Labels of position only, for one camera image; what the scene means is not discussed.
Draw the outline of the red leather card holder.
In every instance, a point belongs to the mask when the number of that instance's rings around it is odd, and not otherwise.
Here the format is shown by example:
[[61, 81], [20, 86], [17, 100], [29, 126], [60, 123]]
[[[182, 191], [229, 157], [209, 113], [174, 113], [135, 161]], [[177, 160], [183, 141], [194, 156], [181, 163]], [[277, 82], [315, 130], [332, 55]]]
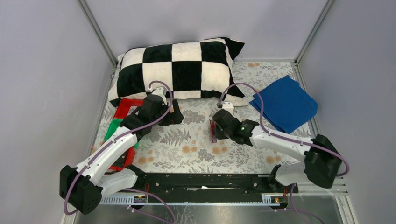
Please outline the red leather card holder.
[[215, 136], [215, 128], [216, 128], [216, 125], [215, 125], [215, 123], [214, 123], [214, 121], [213, 120], [209, 120], [209, 122], [210, 122], [210, 137], [211, 137], [211, 142], [212, 143], [216, 143], [217, 142], [217, 139], [216, 139], [216, 136]]

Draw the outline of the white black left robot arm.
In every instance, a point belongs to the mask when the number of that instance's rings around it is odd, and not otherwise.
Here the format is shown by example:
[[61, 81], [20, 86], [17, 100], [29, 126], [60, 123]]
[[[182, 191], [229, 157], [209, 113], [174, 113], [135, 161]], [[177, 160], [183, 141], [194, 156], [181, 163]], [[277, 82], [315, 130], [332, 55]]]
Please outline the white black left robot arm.
[[172, 107], [166, 100], [166, 85], [156, 87], [138, 108], [137, 113], [126, 116], [114, 134], [92, 155], [75, 167], [66, 165], [60, 171], [59, 195], [64, 199], [64, 213], [68, 205], [76, 212], [91, 213], [103, 197], [131, 188], [137, 181], [134, 171], [122, 171], [105, 175], [106, 171], [132, 146], [149, 134], [152, 127], [163, 120]]

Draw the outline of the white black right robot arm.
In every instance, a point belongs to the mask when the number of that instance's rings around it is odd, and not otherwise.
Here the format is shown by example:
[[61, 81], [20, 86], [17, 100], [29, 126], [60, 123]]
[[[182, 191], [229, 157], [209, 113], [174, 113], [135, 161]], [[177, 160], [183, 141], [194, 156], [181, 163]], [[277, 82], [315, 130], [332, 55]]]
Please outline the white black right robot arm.
[[238, 120], [233, 111], [233, 105], [225, 102], [213, 115], [210, 120], [213, 141], [230, 139], [239, 145], [276, 150], [298, 161], [273, 168], [268, 176], [273, 189], [303, 182], [324, 189], [332, 187], [342, 160], [327, 137], [318, 134], [314, 139], [302, 138], [267, 129], [256, 121]]

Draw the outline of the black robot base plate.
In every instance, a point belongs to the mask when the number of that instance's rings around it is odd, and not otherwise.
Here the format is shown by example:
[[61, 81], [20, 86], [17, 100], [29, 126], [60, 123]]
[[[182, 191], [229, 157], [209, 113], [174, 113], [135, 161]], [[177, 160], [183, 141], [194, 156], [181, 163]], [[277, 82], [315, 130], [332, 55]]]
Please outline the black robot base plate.
[[235, 198], [242, 194], [297, 193], [298, 187], [287, 187], [276, 183], [267, 175], [257, 174], [165, 174], [144, 173], [137, 178], [132, 187], [147, 190], [162, 199], [164, 195], [185, 198], [189, 193], [194, 196], [214, 196]]

